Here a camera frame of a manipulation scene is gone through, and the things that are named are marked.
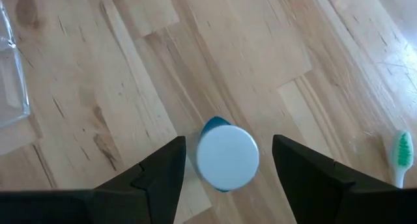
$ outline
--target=clear glass cup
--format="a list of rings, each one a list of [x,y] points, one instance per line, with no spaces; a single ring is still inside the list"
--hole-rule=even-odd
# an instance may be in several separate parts
[[[0,128],[30,114],[19,51],[6,8],[0,1]]]

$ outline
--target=white bottle cap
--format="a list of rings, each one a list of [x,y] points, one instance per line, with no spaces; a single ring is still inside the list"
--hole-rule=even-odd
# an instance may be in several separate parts
[[[221,191],[247,184],[256,174],[259,151],[253,137],[237,126],[217,126],[200,139],[197,166],[204,179]]]

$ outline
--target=wooden floor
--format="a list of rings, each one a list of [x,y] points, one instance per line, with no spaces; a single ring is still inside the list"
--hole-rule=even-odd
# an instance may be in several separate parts
[[[93,188],[185,135],[176,223],[295,223],[274,134],[386,182],[389,138],[417,135],[417,0],[3,1],[33,114],[0,130],[23,146],[0,157],[1,189]],[[231,193],[191,162],[214,115],[261,154]]]

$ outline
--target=white toothbrush handle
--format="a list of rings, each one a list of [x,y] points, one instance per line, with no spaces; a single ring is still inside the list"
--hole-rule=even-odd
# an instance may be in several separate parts
[[[399,169],[395,172],[395,186],[397,188],[403,188],[404,175],[405,175],[404,170]]]

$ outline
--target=wood grain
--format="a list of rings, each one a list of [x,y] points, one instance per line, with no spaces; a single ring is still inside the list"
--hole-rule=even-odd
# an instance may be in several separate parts
[[[21,147],[0,157],[2,189],[92,188],[185,135],[175,223],[295,223],[274,134],[392,182],[393,133],[417,133],[415,0],[3,1],[33,114],[0,131]],[[214,115],[261,155],[229,193],[195,169]]]

